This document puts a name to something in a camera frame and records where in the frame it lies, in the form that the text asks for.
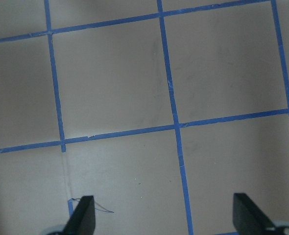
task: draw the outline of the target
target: thin wire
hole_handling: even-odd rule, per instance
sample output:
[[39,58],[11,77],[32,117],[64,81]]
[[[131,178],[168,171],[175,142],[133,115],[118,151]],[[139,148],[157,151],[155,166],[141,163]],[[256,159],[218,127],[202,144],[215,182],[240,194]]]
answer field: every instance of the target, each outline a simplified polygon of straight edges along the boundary
[[[76,201],[76,202],[79,202],[80,201],[80,198],[71,198],[73,201]],[[104,208],[103,206],[101,206],[98,202],[95,201],[95,204],[97,204],[99,207],[101,207],[102,209],[104,210],[100,210],[98,208],[95,208],[95,210],[97,211],[102,211],[102,212],[106,212],[106,213],[114,213],[114,211],[110,211],[106,208]]]

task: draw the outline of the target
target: blue tape line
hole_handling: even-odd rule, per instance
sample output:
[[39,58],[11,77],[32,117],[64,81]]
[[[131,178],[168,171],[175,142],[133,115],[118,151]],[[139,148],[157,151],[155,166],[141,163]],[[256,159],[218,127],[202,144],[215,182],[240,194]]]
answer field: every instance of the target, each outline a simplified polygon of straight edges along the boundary
[[114,132],[114,133],[100,134],[100,135],[95,135],[91,137],[85,136],[85,137],[71,138],[71,139],[66,139],[65,143],[68,144],[68,143],[77,143],[77,142],[84,142],[84,141],[102,140],[102,139],[108,139],[108,138],[131,136],[131,135],[138,135],[138,134],[158,132],[158,131],[167,131],[167,130],[173,130],[173,129],[174,129],[174,125],[149,127],[149,128],[137,129],[137,130],[131,130],[131,131],[120,131],[120,132]]
[[[281,115],[281,114],[288,114],[288,109],[280,109],[280,110],[266,111],[266,112],[260,112],[260,113],[236,115],[236,116],[222,117],[222,118],[219,117],[219,118],[213,118],[213,119],[192,121],[192,122],[187,122],[187,123],[179,123],[179,127],[180,128],[186,128],[189,126],[208,125],[208,124],[215,124],[215,123],[220,123],[220,122],[252,119],[252,118],[258,118],[258,117],[263,118],[263,117],[267,117],[267,116],[274,116],[274,115]],[[115,138],[115,137],[122,137],[122,136],[130,136],[130,135],[138,135],[138,134],[167,131],[167,130],[174,130],[174,129],[175,129],[174,125],[149,127],[149,128],[144,128],[144,129],[136,129],[136,130],[130,130],[130,131],[121,131],[121,132],[100,134],[100,135],[95,135],[95,136],[91,136],[91,137],[84,136],[84,137],[65,139],[65,144],[85,142],[85,141],[93,141],[93,140],[101,140],[101,139],[108,139],[108,138]],[[19,150],[30,149],[30,148],[38,148],[38,147],[57,146],[60,144],[61,144],[60,141],[54,141],[54,142],[22,145],[22,146],[0,149],[0,153],[19,151]]]
[[77,26],[70,26],[70,27],[65,27],[65,28],[58,28],[58,29],[53,29],[52,32],[53,33],[65,33],[65,32],[71,32],[71,31],[84,30],[87,28],[98,28],[98,27],[104,27],[104,26],[110,26],[110,25],[116,25],[116,24],[124,24],[124,23],[150,20],[150,19],[158,18],[159,16],[160,14],[154,13],[154,14],[149,14],[149,15],[135,16],[135,17],[118,19],[118,20],[111,20],[111,21],[104,21],[104,22],[98,22],[98,23],[89,23],[89,24],[83,24],[83,25],[77,25]]
[[267,116],[274,116],[280,114],[288,114],[288,109],[279,109],[273,111],[266,111],[260,113],[252,113],[252,114],[244,114],[244,115],[236,115],[236,116],[229,116],[229,117],[219,117],[219,118],[212,118],[200,121],[191,121],[187,123],[180,124],[180,128],[185,128],[189,126],[201,126],[201,125],[208,125],[214,124],[219,122],[228,122],[228,121],[235,121],[235,120],[244,120],[244,119],[252,119],[252,118],[262,118]]
[[72,205],[72,199],[68,200],[67,201],[67,205],[68,205],[68,212],[70,214],[70,217],[71,215],[74,213],[74,208],[73,208],[73,205]]
[[41,32],[28,33],[28,34],[13,36],[13,37],[0,38],[0,43],[13,42],[13,41],[18,41],[18,40],[22,40],[22,39],[35,38],[35,37],[43,36],[46,34],[47,34],[47,31],[41,31]]
[[[50,9],[49,9],[48,0],[45,0],[45,10],[46,10],[47,28],[48,28],[48,31],[50,31],[51,23],[50,23]],[[51,71],[52,71],[52,79],[53,79],[58,129],[60,132],[60,140],[62,143],[61,149],[62,149],[62,152],[66,152],[65,135],[64,135],[63,121],[62,121],[62,111],[61,111],[61,101],[60,101],[60,95],[58,91],[57,71],[56,71],[55,57],[54,57],[53,38],[52,38],[51,33],[48,34],[48,47],[49,47],[50,61],[51,61]]]
[[282,39],[282,33],[281,33],[281,27],[280,27],[280,20],[278,17],[276,0],[271,0],[271,5],[272,5],[273,18],[274,18],[274,24],[275,24],[275,30],[276,30],[276,36],[277,36],[278,50],[279,50],[279,54],[281,58],[288,111],[289,111],[289,77],[288,77],[288,72],[287,72],[284,45],[283,45],[283,39]]
[[50,14],[50,6],[48,0],[45,0],[45,12],[46,12],[46,23],[47,30],[51,30],[51,14]]
[[53,88],[54,88],[58,129],[60,132],[60,139],[62,142],[61,149],[62,149],[62,152],[65,152],[66,151],[65,135],[64,135],[63,121],[62,121],[61,101],[60,101],[60,95],[58,91],[58,81],[57,81],[57,72],[56,72],[56,66],[55,66],[52,35],[48,35],[48,45],[49,45],[50,60],[51,60],[51,70],[52,70],[52,78],[53,78]]
[[247,5],[247,4],[252,4],[252,3],[259,3],[259,2],[264,2],[264,1],[270,1],[270,0],[231,1],[231,2],[221,3],[221,4],[211,4],[211,5],[205,5],[205,6],[185,8],[185,9],[180,9],[180,10],[166,11],[163,13],[163,16],[167,17],[167,16],[186,14],[186,13],[191,13],[191,12],[196,12],[196,11],[208,11],[208,10],[214,10],[214,9],[219,9],[219,8],[226,8],[226,7],[232,7],[232,6],[241,6],[241,5]]
[[149,20],[149,19],[155,19],[160,16],[167,17],[167,16],[186,14],[186,13],[191,13],[191,12],[196,12],[196,11],[214,10],[218,8],[246,5],[246,4],[258,3],[258,2],[264,2],[264,1],[270,1],[270,0],[232,1],[232,2],[222,3],[222,4],[212,4],[212,5],[192,7],[192,8],[186,8],[186,9],[180,9],[180,10],[166,11],[166,12],[160,11],[159,13],[147,14],[143,16],[135,16],[135,17],[105,21],[105,22],[98,22],[98,23],[89,23],[89,24],[70,26],[70,27],[64,27],[64,28],[58,28],[58,29],[52,30],[50,13],[49,13],[49,2],[48,0],[45,0],[46,23],[47,23],[48,31],[29,33],[29,34],[18,35],[18,36],[7,37],[7,38],[0,38],[0,43],[28,39],[28,38],[43,36],[43,35],[52,34],[52,33],[65,33],[65,32],[71,32],[71,31],[84,30],[87,28],[97,28],[97,27],[104,27],[104,26],[116,25],[116,24],[121,24],[121,23],[124,24],[124,23],[130,23],[130,22],[144,21],[144,20]]
[[[163,7],[162,7],[161,0],[157,0],[157,7],[158,7],[159,13],[162,13]],[[180,175],[181,175],[182,186],[183,186],[188,233],[189,235],[193,235],[193,221],[192,221],[190,201],[189,201],[189,192],[188,192],[188,184],[187,184],[186,170],[185,170],[185,164],[184,164],[179,120],[178,120],[178,114],[177,114],[177,109],[176,109],[173,81],[172,81],[172,75],[171,75],[170,63],[169,63],[169,49],[168,49],[167,35],[166,35],[166,30],[165,30],[164,17],[161,16],[159,20],[160,20],[160,30],[161,30],[164,62],[165,62],[166,75],[167,75],[168,86],[169,86],[170,106],[171,106],[171,110],[173,114],[173,121],[174,121],[175,135],[176,135],[177,155],[178,155],[178,160],[179,160]]]
[[26,144],[26,145],[20,145],[20,146],[15,146],[15,147],[0,148],[0,153],[8,153],[8,152],[15,152],[15,151],[20,151],[20,150],[44,148],[44,147],[51,147],[51,146],[58,146],[58,145],[61,145],[60,141],[33,143],[33,144]]

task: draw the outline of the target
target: blue tape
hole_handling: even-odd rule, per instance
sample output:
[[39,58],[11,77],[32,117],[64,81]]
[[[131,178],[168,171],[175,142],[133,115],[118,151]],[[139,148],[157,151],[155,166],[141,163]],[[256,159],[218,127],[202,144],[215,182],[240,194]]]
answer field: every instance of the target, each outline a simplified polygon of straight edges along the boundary
[[47,24],[47,29],[48,29],[47,31],[29,33],[29,34],[18,35],[18,36],[7,37],[7,38],[0,38],[0,43],[28,39],[28,38],[47,35],[47,34],[65,33],[65,32],[71,32],[71,31],[84,30],[87,28],[97,28],[97,27],[104,27],[104,26],[116,25],[116,24],[121,24],[121,23],[124,24],[124,23],[130,23],[130,22],[144,21],[144,20],[149,20],[149,19],[155,19],[160,16],[167,17],[167,16],[186,14],[186,13],[191,13],[191,12],[196,12],[196,11],[213,10],[213,9],[218,9],[218,8],[246,5],[246,4],[258,3],[258,2],[264,2],[264,1],[270,1],[270,0],[246,0],[246,1],[240,0],[240,1],[226,2],[222,4],[212,4],[212,5],[192,7],[192,8],[186,8],[186,9],[180,9],[180,10],[166,11],[166,12],[161,11],[162,5],[158,5],[159,13],[123,18],[123,19],[117,19],[117,20],[111,20],[111,21],[105,21],[105,22],[70,26],[70,27],[64,27],[64,28],[58,28],[58,29],[52,30],[51,20],[50,20],[50,11],[49,11],[49,1],[45,0],[46,24]]
[[183,123],[183,124],[180,124],[180,128],[185,128],[189,126],[201,126],[201,125],[215,124],[219,122],[252,119],[252,118],[258,118],[258,117],[262,118],[262,117],[267,117],[267,116],[274,116],[274,115],[288,114],[288,113],[289,113],[288,109],[279,109],[279,110],[266,111],[266,112],[260,112],[260,113],[236,115],[236,116],[229,116],[229,117],[222,117],[222,118],[219,117],[219,118],[212,118],[212,119]]
[[47,34],[47,31],[41,31],[41,32],[28,33],[28,34],[13,36],[13,37],[0,38],[0,43],[13,42],[13,41],[18,41],[18,40],[22,40],[22,39],[35,38],[35,37],[43,36],[46,34]]
[[[51,23],[50,23],[50,9],[49,9],[48,0],[45,0],[45,10],[46,10],[47,29],[48,31],[50,31]],[[62,152],[66,152],[65,134],[64,134],[64,128],[63,128],[63,121],[62,121],[62,111],[61,111],[61,101],[60,101],[60,95],[58,91],[57,71],[56,71],[55,57],[54,57],[53,38],[52,38],[51,33],[48,34],[48,47],[49,47],[49,53],[50,53],[55,106],[56,106],[56,113],[57,113],[58,129],[60,132],[61,149],[62,149]]]
[[51,14],[50,14],[50,6],[48,0],[45,0],[45,12],[46,12],[46,23],[47,30],[51,30]]
[[67,201],[68,212],[69,212],[69,214],[70,214],[70,217],[71,217],[71,215],[74,213],[74,208],[73,208],[72,202],[73,202],[72,199],[70,199],[70,200]]
[[52,32],[53,33],[65,33],[65,32],[71,32],[71,31],[84,30],[87,28],[98,28],[98,27],[104,27],[104,26],[110,26],[110,25],[116,25],[116,24],[124,24],[124,23],[150,20],[150,19],[158,18],[159,16],[160,14],[154,13],[154,14],[149,14],[149,15],[135,16],[135,17],[118,19],[118,20],[111,20],[111,21],[104,21],[104,22],[98,22],[98,23],[83,24],[83,25],[78,25],[78,26],[70,26],[70,27],[65,27],[65,28],[58,28],[58,29],[53,29]]
[[138,134],[158,132],[158,131],[167,131],[167,130],[173,130],[173,129],[174,129],[174,125],[149,127],[149,128],[144,128],[144,129],[100,134],[100,135],[95,135],[91,137],[85,136],[85,137],[71,138],[71,139],[66,139],[65,143],[68,144],[68,143],[77,143],[77,142],[84,142],[84,141],[102,140],[102,139],[108,139],[108,138],[131,136],[131,135],[138,135]]
[[61,145],[60,141],[52,141],[52,142],[44,142],[44,143],[33,143],[33,144],[26,144],[20,145],[15,147],[8,147],[8,148],[0,148],[0,153],[8,153],[8,152],[15,152],[33,148],[44,148],[44,147],[51,147],[51,146],[58,146]]
[[214,10],[219,8],[226,8],[226,7],[232,7],[232,6],[240,6],[240,5],[247,5],[252,3],[259,3],[264,1],[270,1],[270,0],[240,0],[240,1],[231,1],[231,2],[225,2],[221,4],[211,4],[206,6],[198,6],[198,7],[192,7],[192,8],[185,8],[180,10],[173,10],[173,11],[166,11],[163,13],[164,17],[167,16],[174,16],[174,15],[180,15],[180,14],[186,14],[196,11],[208,11],[208,10]]
[[[159,13],[162,13],[163,7],[162,7],[161,0],[157,0],[157,7],[158,7]],[[177,115],[174,89],[173,89],[173,81],[172,81],[172,75],[171,75],[170,63],[169,63],[169,49],[168,49],[167,35],[166,35],[166,30],[165,30],[164,17],[161,16],[159,20],[160,20],[160,30],[161,30],[161,37],[162,37],[164,62],[165,62],[166,75],[167,75],[168,86],[169,86],[170,106],[171,106],[171,110],[173,113],[173,121],[174,121],[175,135],[176,135],[177,155],[178,155],[178,160],[179,160],[180,175],[181,175],[182,186],[183,186],[188,233],[189,235],[193,235],[193,221],[192,221],[190,201],[189,201],[189,192],[188,192],[188,184],[187,184],[186,170],[185,170],[185,164],[184,164],[179,120],[178,120],[178,115]]]
[[288,111],[289,111],[289,77],[288,77],[288,72],[287,72],[284,45],[283,45],[283,39],[282,39],[282,33],[281,33],[281,27],[280,27],[280,20],[278,17],[276,0],[271,0],[271,5],[272,5],[273,18],[274,18],[274,24],[275,24],[275,30],[276,30],[276,36],[277,36],[278,50],[279,50],[281,65],[282,65]]

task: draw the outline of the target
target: white floor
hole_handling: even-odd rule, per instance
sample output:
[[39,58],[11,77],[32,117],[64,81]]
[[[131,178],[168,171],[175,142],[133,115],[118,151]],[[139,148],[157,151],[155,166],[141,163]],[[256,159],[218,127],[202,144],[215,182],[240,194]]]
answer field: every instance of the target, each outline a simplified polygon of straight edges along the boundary
[[289,221],[289,0],[227,1],[0,0],[0,235],[83,195],[96,235],[234,232],[234,192]]

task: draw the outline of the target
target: black plastic part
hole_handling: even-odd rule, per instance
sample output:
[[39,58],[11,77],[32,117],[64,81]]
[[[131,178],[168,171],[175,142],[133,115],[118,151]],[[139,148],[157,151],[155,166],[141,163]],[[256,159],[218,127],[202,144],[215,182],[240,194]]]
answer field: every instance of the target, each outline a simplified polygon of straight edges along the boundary
[[63,232],[53,232],[53,233],[49,233],[47,235],[63,235]]
[[245,193],[234,194],[233,223],[239,235],[275,235],[276,226]]
[[67,222],[64,235],[93,235],[96,228],[95,201],[93,196],[83,196]]

